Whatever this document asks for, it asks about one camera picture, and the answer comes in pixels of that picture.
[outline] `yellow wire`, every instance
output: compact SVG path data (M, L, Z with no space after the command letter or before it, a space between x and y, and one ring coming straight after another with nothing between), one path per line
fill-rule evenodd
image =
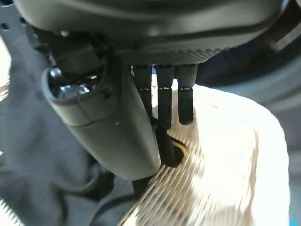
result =
M178 147L178 148L180 148L180 149L182 150L182 152L184 153L185 156L188 155L188 149L187 149L187 147L185 147L185 146L182 145L182 144L177 143L177 142L174 141L174 140L173 140L173 145L176 146L176 147Z

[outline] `textured black surface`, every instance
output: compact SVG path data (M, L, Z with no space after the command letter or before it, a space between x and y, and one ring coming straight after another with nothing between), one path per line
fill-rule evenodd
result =
M287 0L15 0L43 30L104 34L125 62L198 64L268 29Z

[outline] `black plastic housing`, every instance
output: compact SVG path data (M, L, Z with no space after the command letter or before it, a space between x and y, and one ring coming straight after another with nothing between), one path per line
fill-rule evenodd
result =
M129 64L197 64L253 39L288 0L15 0L33 26L108 37Z
M55 96L49 73L42 77L45 97L97 161L126 180L157 173L161 162L156 138L125 65L112 62L94 90L63 98Z

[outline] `beige textured object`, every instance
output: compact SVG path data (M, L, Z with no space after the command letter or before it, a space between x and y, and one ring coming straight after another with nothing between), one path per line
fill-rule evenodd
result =
M11 56L6 48L3 39L0 36L0 101L8 95L8 73L11 64Z
M189 153L180 167L160 169L120 224L288 225L288 155L277 119L247 98L195 86L195 120L183 126L176 81L173 89L168 133Z

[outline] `dark gray cloth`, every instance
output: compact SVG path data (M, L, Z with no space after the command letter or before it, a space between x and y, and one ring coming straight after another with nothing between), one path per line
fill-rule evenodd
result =
M0 103L0 198L29 226L114 226L134 188L73 137L40 90L47 57L23 35L9 47L9 95Z

